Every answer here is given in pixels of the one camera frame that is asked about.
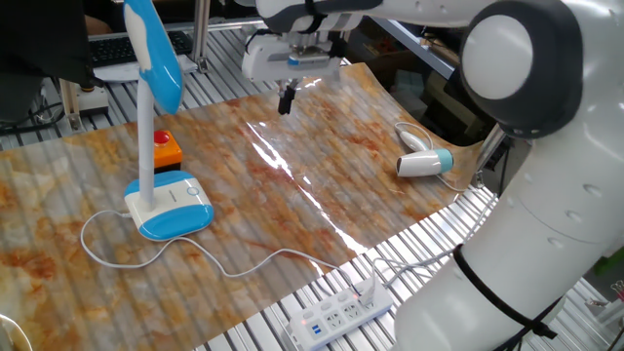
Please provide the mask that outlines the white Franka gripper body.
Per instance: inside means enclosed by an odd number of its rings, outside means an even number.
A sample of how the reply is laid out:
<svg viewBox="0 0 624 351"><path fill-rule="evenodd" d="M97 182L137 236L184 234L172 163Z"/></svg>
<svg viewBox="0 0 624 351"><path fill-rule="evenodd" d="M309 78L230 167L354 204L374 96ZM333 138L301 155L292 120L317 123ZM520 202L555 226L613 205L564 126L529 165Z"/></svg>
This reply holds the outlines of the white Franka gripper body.
<svg viewBox="0 0 624 351"><path fill-rule="evenodd" d="M286 36L264 34L250 37L242 72L251 81L278 81L331 75L342 62L332 54L332 41L295 45Z"/></svg>

